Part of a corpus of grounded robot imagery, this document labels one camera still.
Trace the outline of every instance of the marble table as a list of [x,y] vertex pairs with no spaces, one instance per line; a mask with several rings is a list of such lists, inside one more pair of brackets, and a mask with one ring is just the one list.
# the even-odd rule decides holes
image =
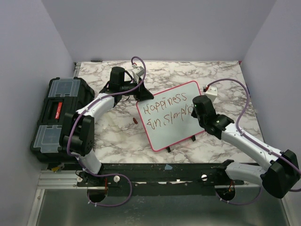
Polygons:
[[[145,62],[147,77],[145,87],[153,94],[165,89],[196,80],[200,87],[220,78],[233,78],[243,83],[244,78],[237,61],[232,62]],[[124,67],[131,70],[128,61],[81,64],[79,77],[83,78],[98,94],[110,78],[111,68]],[[236,83],[223,81],[215,84],[218,98],[214,102],[217,113],[236,121],[243,109],[246,96]],[[107,112],[95,125],[94,151],[103,163],[220,163],[226,159],[238,162],[253,162],[234,146],[220,141],[207,133],[196,135],[196,141],[185,140],[166,150],[154,152],[151,149],[141,123],[136,101],[133,97],[120,102]],[[240,121],[240,126],[262,140],[259,125],[252,104]]]

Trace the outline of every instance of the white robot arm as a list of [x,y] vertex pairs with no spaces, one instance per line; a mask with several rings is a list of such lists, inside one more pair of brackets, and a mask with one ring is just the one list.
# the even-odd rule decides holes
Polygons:
[[298,168],[295,153],[290,150],[282,152],[256,139],[240,127],[238,129],[232,119],[216,114],[212,101],[206,95],[195,97],[193,104],[191,115],[198,119],[199,125],[206,132],[234,145],[259,164],[254,166],[227,160],[222,166],[229,179],[262,185],[277,198],[282,198],[300,179],[299,173],[283,161],[284,158]]
[[[84,170],[94,175],[99,173],[102,166],[93,150],[95,122],[112,109],[121,100],[122,95],[133,95],[137,101],[154,98],[143,83],[145,69],[134,63],[132,66],[133,77],[124,68],[113,67],[109,82],[98,96],[76,113],[66,113],[64,116],[60,145],[66,147],[69,155],[77,158]],[[125,74],[129,75],[131,81],[125,81]]]

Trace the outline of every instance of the gray wall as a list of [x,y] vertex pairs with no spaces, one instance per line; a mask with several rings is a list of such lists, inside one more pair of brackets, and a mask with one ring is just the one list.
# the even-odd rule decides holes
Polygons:
[[[277,0],[242,63],[265,141],[301,163],[301,1]],[[301,194],[289,194],[299,211]]]
[[74,61],[242,60],[275,0],[42,0]]
[[49,80],[73,63],[40,0],[0,2],[0,225],[26,225],[38,173],[29,151]]

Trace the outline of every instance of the whiteboard stand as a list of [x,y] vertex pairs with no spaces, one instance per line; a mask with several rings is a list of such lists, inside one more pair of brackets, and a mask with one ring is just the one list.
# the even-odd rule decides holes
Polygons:
[[[190,139],[192,140],[192,142],[195,142],[196,141],[196,135],[193,135],[192,137],[190,137]],[[167,149],[167,152],[170,153],[171,150],[170,150],[170,146],[166,147]]]

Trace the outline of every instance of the whiteboard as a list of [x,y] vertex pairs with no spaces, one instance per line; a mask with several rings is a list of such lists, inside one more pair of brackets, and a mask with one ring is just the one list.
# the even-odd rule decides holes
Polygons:
[[203,132],[191,116],[192,99],[201,95],[196,81],[154,94],[153,100],[137,102],[141,121],[153,151],[160,151]]

